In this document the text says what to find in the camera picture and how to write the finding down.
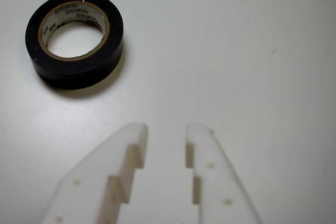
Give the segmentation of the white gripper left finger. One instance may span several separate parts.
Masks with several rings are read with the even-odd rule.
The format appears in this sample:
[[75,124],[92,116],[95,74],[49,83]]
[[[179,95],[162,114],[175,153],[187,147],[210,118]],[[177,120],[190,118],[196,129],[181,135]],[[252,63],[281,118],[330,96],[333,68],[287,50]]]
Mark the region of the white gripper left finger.
[[42,223],[117,223],[131,197],[137,169],[145,163],[148,127],[120,128],[60,181]]

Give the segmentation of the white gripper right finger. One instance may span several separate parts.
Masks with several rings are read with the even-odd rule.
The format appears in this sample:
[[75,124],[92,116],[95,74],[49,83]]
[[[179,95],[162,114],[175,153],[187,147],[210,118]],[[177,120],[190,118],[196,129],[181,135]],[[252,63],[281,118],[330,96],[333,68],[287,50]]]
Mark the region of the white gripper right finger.
[[186,127],[185,164],[193,171],[198,223],[262,223],[224,148],[204,124]]

